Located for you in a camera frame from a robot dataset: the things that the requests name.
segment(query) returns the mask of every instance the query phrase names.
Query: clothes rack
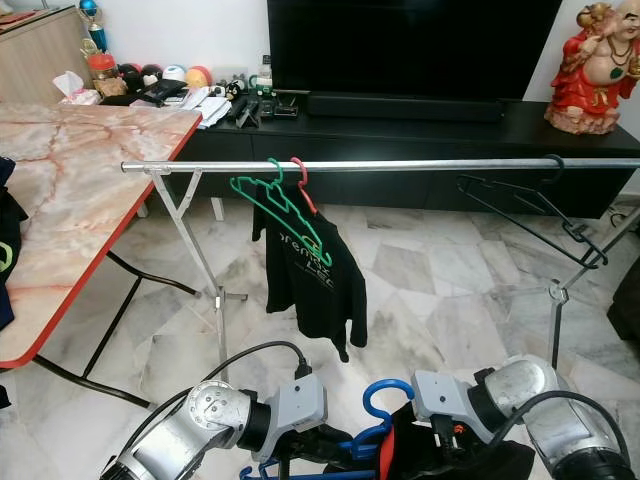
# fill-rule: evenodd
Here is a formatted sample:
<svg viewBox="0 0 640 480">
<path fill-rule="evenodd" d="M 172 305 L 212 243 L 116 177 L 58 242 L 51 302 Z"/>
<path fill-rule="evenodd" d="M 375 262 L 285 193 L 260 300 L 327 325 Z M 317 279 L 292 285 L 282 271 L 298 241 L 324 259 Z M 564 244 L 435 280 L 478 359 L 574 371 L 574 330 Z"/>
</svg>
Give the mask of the clothes rack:
<svg viewBox="0 0 640 480">
<path fill-rule="evenodd" d="M 473 159 L 473 160 L 372 160 L 372 161 L 333 161 L 306 162 L 309 172 L 410 172 L 410 171 L 464 171 L 464 170 L 554 170 L 558 162 L 551 158 L 502 158 L 502 159 Z M 284 172 L 300 173 L 300 166 L 293 162 L 282 162 L 280 167 Z M 200 245 L 193 235 L 184 215 L 193 200 L 194 193 L 200 183 L 203 173 L 268 173 L 276 172 L 277 168 L 270 162 L 123 162 L 122 171 L 125 173 L 145 173 L 151 176 L 156 190 L 162 198 L 171 219 L 176 225 L 187 250 L 202 274 L 207 293 L 217 314 L 218 348 L 220 362 L 227 358 L 226 331 L 224 322 L 224 306 L 227 300 L 246 300 L 247 294 L 227 293 L 219 285 L 211 272 Z M 637 169 L 640 168 L 640 158 L 565 158 L 565 169 Z M 191 173 L 191 180 L 184 197 L 178 202 L 165 182 L 165 177 L 172 173 Z M 640 218 L 640 207 L 636 208 L 616 230 L 600 246 L 603 252 L 609 251 L 624 236 L 624 234 Z M 593 265 L 600 257 L 593 259 Z M 582 267 L 566 281 L 552 279 L 549 295 L 552 301 L 549 324 L 549 360 L 554 368 L 557 366 L 560 341 L 560 327 L 562 306 L 567 303 L 569 296 L 567 289 L 579 280 L 590 268 Z M 223 380 L 228 380 L 226 372 Z"/>
</svg>

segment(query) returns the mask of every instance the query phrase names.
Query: red hanger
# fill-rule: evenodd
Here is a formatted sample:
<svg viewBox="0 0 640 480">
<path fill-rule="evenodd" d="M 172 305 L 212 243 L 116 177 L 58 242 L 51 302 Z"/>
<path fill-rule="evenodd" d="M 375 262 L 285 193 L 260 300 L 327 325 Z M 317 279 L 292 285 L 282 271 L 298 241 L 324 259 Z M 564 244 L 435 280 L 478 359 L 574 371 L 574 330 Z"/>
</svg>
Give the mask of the red hanger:
<svg viewBox="0 0 640 480">
<path fill-rule="evenodd" d="M 307 184 L 307 181 L 309 180 L 309 178 L 307 177 L 307 167 L 304 166 L 304 163 L 302 163 L 302 160 L 300 160 L 298 157 L 291 157 L 291 161 L 297 164 L 300 167 L 300 170 L 302 171 L 302 180 L 298 182 L 298 188 L 300 189 L 300 193 L 302 194 L 304 199 L 307 201 L 307 204 L 311 209 L 311 213 L 315 215 L 316 213 L 318 213 L 318 209 L 313 204 L 313 201 L 311 200 L 311 197 L 309 196 L 309 194 L 304 190 L 304 187 Z"/>
</svg>

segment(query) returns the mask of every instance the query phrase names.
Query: table leg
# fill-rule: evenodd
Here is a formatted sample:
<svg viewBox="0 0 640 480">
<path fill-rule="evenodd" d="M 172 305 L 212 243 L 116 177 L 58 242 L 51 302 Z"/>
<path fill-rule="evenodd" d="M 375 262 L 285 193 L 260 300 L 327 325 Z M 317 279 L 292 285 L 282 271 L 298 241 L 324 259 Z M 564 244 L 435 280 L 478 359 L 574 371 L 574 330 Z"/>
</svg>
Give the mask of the table leg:
<svg viewBox="0 0 640 480">
<path fill-rule="evenodd" d="M 148 402 L 140 397 L 136 397 L 127 392 L 123 392 L 122 390 L 118 390 L 117 388 L 108 387 L 106 385 L 102 385 L 101 383 L 92 382 L 91 380 L 87 380 L 86 378 L 79 377 L 71 373 L 68 370 L 56 365 L 55 363 L 47 360 L 41 355 L 36 355 L 33 357 L 34 363 L 37 363 L 43 368 L 46 368 L 51 373 L 58 375 L 59 377 L 64 378 L 76 385 L 80 385 L 81 387 L 88 388 L 90 390 L 95 390 L 96 392 L 104 393 L 106 395 L 111 395 L 122 400 L 126 400 L 127 402 L 131 402 L 134 405 L 138 405 L 142 408 L 149 408 L 151 406 L 151 402 Z"/>
<path fill-rule="evenodd" d="M 138 287 L 140 286 L 140 283 L 142 283 L 143 279 L 156 282 L 156 283 L 162 283 L 164 285 L 169 285 L 170 287 L 178 288 L 196 297 L 200 296 L 200 292 L 180 282 L 176 282 L 175 280 L 171 280 L 169 278 L 158 277 L 156 275 L 151 275 L 149 273 L 145 273 L 138 270 L 137 268 L 129 265 L 127 262 L 125 262 L 123 259 L 121 259 L 119 256 L 117 256 L 115 253 L 111 251 L 107 252 L 107 257 L 113 260 L 119 267 L 123 268 L 124 270 L 131 273 L 132 275 L 135 275 L 136 281 L 131 286 L 131 289 L 129 290 L 127 297 L 124 299 L 124 302 L 122 302 L 122 305 L 120 305 L 120 308 L 118 309 L 118 313 L 116 313 L 116 316 L 111 321 L 111 325 L 109 325 L 109 328 L 107 329 L 106 333 L 102 337 L 102 340 L 100 340 L 100 344 L 98 345 L 98 348 L 96 348 L 96 351 L 93 352 L 93 355 L 89 360 L 89 363 L 87 363 L 87 366 L 85 367 L 84 372 L 82 373 L 82 378 L 85 378 L 85 379 L 89 376 L 89 374 L 91 373 L 91 370 L 93 370 L 93 367 L 95 366 L 96 362 L 100 358 L 100 355 L 102 355 L 102 351 L 107 346 L 109 339 L 113 335 L 113 332 L 118 326 L 118 323 L 120 323 L 120 320 L 124 316 L 124 313 L 126 312 L 127 307 L 131 303 L 131 300 L 133 300 L 133 296 L 138 290 Z"/>
<path fill-rule="evenodd" d="M 149 209 L 147 208 L 147 202 L 142 202 L 142 205 L 140 205 L 140 208 L 138 208 L 138 211 L 136 212 L 136 214 L 138 215 L 138 218 L 147 218 L 149 216 Z"/>
</svg>

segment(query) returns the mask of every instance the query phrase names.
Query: black cabinet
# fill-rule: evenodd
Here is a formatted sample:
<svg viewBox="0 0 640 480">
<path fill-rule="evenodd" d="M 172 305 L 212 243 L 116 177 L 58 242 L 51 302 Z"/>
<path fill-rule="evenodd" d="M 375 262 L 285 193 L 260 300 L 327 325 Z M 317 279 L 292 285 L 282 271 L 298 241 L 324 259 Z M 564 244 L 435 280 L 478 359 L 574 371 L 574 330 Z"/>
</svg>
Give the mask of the black cabinet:
<svg viewBox="0 0 640 480">
<path fill-rule="evenodd" d="M 574 136 L 551 127 L 544 119 L 545 104 L 507 105 L 497 124 L 309 117 L 264 122 L 260 129 L 238 130 L 225 122 L 198 130 L 178 161 L 287 161 L 429 160 L 484 158 L 540 158 L 557 154 L 568 158 L 640 157 L 640 143 L 624 129 L 605 136 Z M 314 173 L 308 191 L 318 203 L 482 210 L 461 194 L 461 173 L 519 185 L 536 186 L 553 171 L 505 170 L 472 172 L 327 172 Z M 567 215 L 599 217 L 631 174 L 630 169 L 567 170 L 545 193 Z M 206 175 L 198 195 L 236 196 L 229 186 L 232 174 Z M 269 175 L 255 175 L 268 178 Z M 173 174 L 172 186 L 186 189 L 188 174 Z M 528 210 L 508 197 L 495 203 L 512 213 Z"/>
</svg>

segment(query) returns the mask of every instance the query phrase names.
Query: tv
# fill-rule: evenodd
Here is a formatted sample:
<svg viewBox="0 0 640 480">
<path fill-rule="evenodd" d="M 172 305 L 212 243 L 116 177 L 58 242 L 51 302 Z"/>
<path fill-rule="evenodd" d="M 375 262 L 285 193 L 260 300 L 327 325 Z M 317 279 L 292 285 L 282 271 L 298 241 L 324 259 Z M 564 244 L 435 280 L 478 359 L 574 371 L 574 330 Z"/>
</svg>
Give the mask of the tv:
<svg viewBox="0 0 640 480">
<path fill-rule="evenodd" d="M 276 89 L 522 99 L 561 0 L 268 0 Z"/>
</svg>

